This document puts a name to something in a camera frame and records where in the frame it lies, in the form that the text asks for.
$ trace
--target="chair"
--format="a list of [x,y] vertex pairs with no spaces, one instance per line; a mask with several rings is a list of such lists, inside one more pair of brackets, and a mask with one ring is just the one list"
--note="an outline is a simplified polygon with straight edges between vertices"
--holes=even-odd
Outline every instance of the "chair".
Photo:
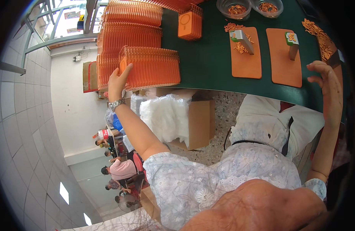
[[142,160],[141,160],[141,158],[139,157],[139,155],[137,154],[136,151],[134,151],[133,160],[134,160],[134,164],[135,164],[135,166],[136,166],[136,169],[137,169],[139,172],[144,172],[144,180],[145,180],[146,182],[148,182],[148,180],[147,180],[147,173],[146,173],[145,169],[143,168]]

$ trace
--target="green table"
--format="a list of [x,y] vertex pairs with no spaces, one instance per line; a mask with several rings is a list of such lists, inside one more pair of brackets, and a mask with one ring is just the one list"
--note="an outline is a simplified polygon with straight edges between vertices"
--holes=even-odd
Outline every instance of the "green table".
[[[316,73],[306,68],[307,64],[321,59],[317,39],[306,32],[302,26],[301,21],[306,16],[298,3],[295,0],[286,0],[283,4],[284,11],[277,19],[265,18],[252,9],[247,21],[236,21],[224,17],[217,9],[215,0],[203,2],[199,5],[203,9],[202,38],[199,41],[186,41],[178,38],[178,13],[164,9],[161,25],[162,48],[176,50],[180,57],[181,83],[176,87],[260,95],[322,112],[321,89],[317,84],[307,81],[307,77],[316,75]],[[246,27],[256,27],[261,49],[261,79],[235,78],[231,75],[229,35],[224,30],[224,26],[229,22],[243,24]],[[318,23],[318,25],[338,47],[336,36],[330,27],[323,23]],[[299,52],[302,65],[301,88],[272,82],[266,28],[291,29],[297,34],[300,40]],[[349,80],[343,69],[345,100],[349,93]]]

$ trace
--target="person wearing pink shirt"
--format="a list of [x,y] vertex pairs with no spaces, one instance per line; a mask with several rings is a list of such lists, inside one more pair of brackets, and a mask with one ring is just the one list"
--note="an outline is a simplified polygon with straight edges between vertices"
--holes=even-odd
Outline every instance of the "person wearing pink shirt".
[[121,162],[121,157],[116,157],[112,161],[115,162],[110,167],[104,166],[101,169],[102,174],[110,174],[113,180],[130,178],[136,174],[136,167],[132,160]]

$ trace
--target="wristwatch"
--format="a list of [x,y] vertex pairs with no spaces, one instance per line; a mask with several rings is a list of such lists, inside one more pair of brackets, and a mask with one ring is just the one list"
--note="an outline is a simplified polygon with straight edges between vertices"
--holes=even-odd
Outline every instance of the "wristwatch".
[[110,106],[111,111],[115,112],[115,108],[121,104],[126,104],[125,99],[119,99],[119,100],[116,100],[115,102],[110,103],[109,106]]

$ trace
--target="white tiled wall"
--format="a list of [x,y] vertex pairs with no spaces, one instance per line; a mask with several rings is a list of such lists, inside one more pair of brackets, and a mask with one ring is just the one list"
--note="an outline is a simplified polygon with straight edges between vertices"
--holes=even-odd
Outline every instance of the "white tiled wall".
[[[3,61],[20,66],[26,34],[14,38]],[[102,219],[69,167],[55,127],[47,48],[29,53],[26,75],[0,71],[0,180],[15,216],[28,231],[86,226]],[[69,205],[59,194],[60,182]]]

